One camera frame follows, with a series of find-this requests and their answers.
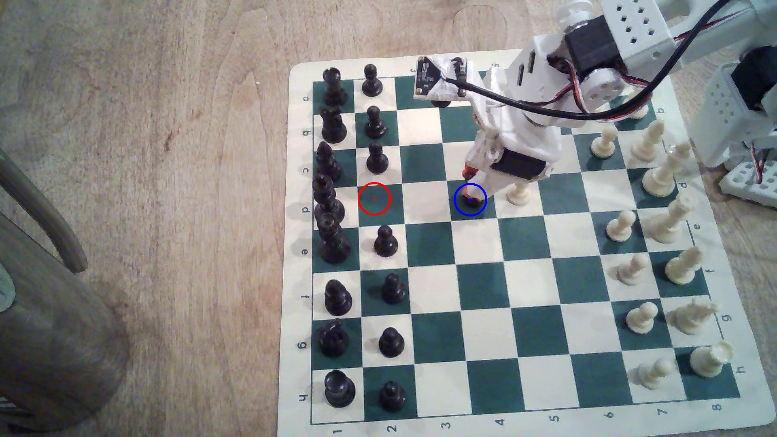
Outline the gripper finger taped red tip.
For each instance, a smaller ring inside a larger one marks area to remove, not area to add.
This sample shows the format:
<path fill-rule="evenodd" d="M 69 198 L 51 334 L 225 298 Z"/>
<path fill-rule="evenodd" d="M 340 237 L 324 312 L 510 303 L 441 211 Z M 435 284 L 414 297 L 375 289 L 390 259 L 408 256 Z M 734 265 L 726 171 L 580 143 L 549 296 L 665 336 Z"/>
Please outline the gripper finger taped red tip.
<path fill-rule="evenodd" d="M 490 164 L 494 162 L 493 156 L 495 138 L 493 136 L 477 136 L 465 156 L 465 165 L 462 176 L 465 180 L 487 180 L 490 178 Z"/>
<path fill-rule="evenodd" d="M 485 201 L 503 188 L 501 180 L 471 179 L 464 186 L 464 197 L 472 201 Z"/>

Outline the white printed gripper body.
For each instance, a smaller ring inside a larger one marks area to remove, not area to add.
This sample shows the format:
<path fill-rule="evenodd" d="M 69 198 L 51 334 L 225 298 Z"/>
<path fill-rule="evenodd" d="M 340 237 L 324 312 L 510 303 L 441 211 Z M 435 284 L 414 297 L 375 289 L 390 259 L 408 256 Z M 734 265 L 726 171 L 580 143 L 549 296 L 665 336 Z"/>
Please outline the white printed gripper body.
<path fill-rule="evenodd" d="M 562 36 L 536 36 L 507 67 L 492 66 L 474 85 L 531 109 L 583 114 L 580 83 Z M 525 188 L 549 176 L 561 158 L 561 127 L 578 127 L 557 115 L 542 115 L 474 93 L 473 118 L 477 136 L 495 138 L 490 178 L 504 187 Z"/>

